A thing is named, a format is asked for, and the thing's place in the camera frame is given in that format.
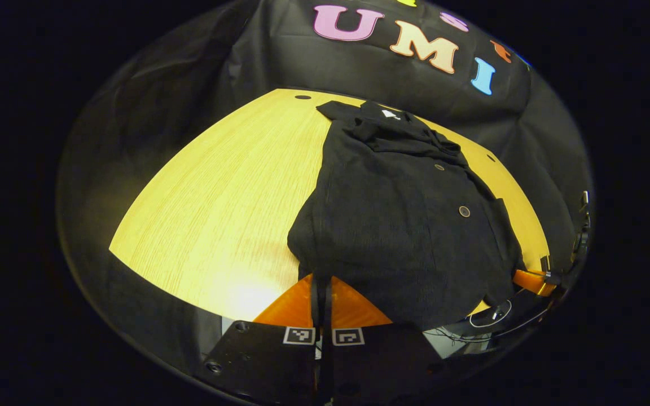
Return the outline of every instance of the screw hole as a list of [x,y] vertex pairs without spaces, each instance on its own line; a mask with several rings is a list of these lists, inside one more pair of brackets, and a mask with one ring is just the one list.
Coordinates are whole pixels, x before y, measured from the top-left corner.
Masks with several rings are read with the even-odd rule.
[[361,391],[361,386],[354,382],[347,382],[343,383],[343,385],[340,385],[338,391],[340,391],[340,395],[343,396],[354,396],[358,395],[358,393]]
[[210,372],[213,372],[213,373],[222,372],[222,365],[219,365],[219,363],[216,363],[214,361],[210,361],[210,362],[206,363],[205,366],[207,367],[207,369],[210,370]]
[[238,332],[246,332],[249,328],[250,326],[248,326],[244,321],[238,321],[235,323],[235,329],[237,329]]

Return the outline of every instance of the cable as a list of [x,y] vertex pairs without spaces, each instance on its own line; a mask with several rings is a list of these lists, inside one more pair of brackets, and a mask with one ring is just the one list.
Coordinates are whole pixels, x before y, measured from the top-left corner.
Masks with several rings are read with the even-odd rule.
[[500,319],[498,319],[498,321],[493,321],[493,323],[491,323],[491,324],[486,324],[485,326],[476,326],[475,324],[473,324],[473,315],[471,314],[471,315],[468,317],[468,322],[470,323],[471,326],[473,326],[473,327],[475,327],[475,328],[477,328],[477,329],[482,329],[483,327],[490,327],[490,326],[493,326],[493,324],[496,324],[496,323],[498,323],[499,321],[505,319],[506,316],[508,316],[508,314],[511,313],[511,309],[513,308],[513,303],[511,303],[511,301],[506,301],[506,302],[508,302],[508,311],[506,311],[506,314],[503,314],[503,317],[501,317]]
[[472,342],[472,343],[486,342],[486,341],[490,341],[491,339],[494,339],[494,338],[502,337],[502,336],[504,336],[506,334],[509,334],[509,333],[511,333],[513,331],[516,331],[517,329],[520,329],[522,326],[525,326],[526,324],[530,323],[531,321],[534,321],[534,319],[537,319],[538,317],[542,316],[546,311],[548,311],[549,308],[550,308],[550,306],[547,307],[547,308],[544,308],[539,314],[533,316],[532,318],[528,319],[527,321],[524,321],[523,323],[519,324],[518,326],[513,327],[512,329],[506,330],[505,332],[502,332],[502,333],[493,334],[492,336],[490,336],[488,338],[478,338],[478,339],[466,338],[466,337],[475,338],[477,336],[454,337],[454,336],[449,335],[444,329],[441,329],[440,327],[436,328],[435,330],[437,332],[440,332],[441,334],[433,334],[433,333],[430,333],[430,332],[424,332],[424,333],[428,334],[428,335],[445,336],[445,337],[448,337],[449,339],[452,339],[453,341],[459,341],[459,342]]

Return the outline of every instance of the wooden table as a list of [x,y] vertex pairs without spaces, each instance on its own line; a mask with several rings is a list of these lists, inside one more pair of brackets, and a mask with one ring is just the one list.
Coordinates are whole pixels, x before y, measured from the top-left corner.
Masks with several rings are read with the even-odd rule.
[[[110,251],[177,298],[229,319],[254,319],[297,283],[287,234],[315,188],[330,128],[315,106],[330,100],[364,101],[278,89],[215,123],[150,180]],[[460,144],[471,169],[503,198],[526,266],[541,270],[545,236],[508,170],[475,142],[423,121]]]

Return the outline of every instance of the black cloth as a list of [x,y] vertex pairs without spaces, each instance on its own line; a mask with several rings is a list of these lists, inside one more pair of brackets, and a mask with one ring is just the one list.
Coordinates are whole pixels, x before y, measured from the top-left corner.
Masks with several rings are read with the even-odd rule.
[[508,213],[458,144],[371,101],[318,110],[332,119],[322,168],[287,236],[300,277],[336,276],[423,330],[515,293]]

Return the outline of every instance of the white cable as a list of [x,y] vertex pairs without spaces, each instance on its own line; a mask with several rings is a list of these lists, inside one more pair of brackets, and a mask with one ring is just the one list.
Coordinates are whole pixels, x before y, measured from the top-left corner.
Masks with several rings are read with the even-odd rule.
[[508,313],[511,313],[511,309],[513,308],[513,303],[511,303],[511,301],[506,301],[506,302],[508,302],[508,311],[506,311],[506,314],[503,314],[503,317],[501,317],[500,319],[498,319],[498,321],[493,321],[493,323],[491,323],[491,324],[486,324],[485,326],[476,326],[475,324],[473,324],[473,315],[471,314],[470,317],[468,317],[468,322],[470,323],[471,326],[473,326],[473,327],[475,327],[475,328],[477,328],[477,329],[480,329],[480,328],[482,328],[482,327],[490,327],[490,326],[493,326],[493,324],[496,324],[496,323],[498,323],[499,321],[505,319],[506,316],[508,316]]
[[499,333],[499,334],[495,334],[495,335],[493,335],[493,337],[494,337],[494,338],[495,338],[495,337],[500,337],[500,336],[502,336],[502,335],[506,335],[506,334],[508,334],[509,332],[513,332],[513,331],[515,331],[515,330],[517,330],[517,329],[520,329],[522,326],[525,326],[526,324],[530,323],[531,321],[534,321],[535,319],[537,319],[537,318],[539,318],[540,316],[542,316],[545,312],[548,311],[549,308],[550,308],[550,307],[544,308],[543,311],[541,311],[539,314],[533,316],[531,319],[529,319],[529,320],[527,320],[527,321],[524,321],[524,322],[521,323],[519,326],[517,326],[517,327],[513,327],[512,329],[510,329],[510,330],[506,330],[505,332],[502,332],[502,333]]

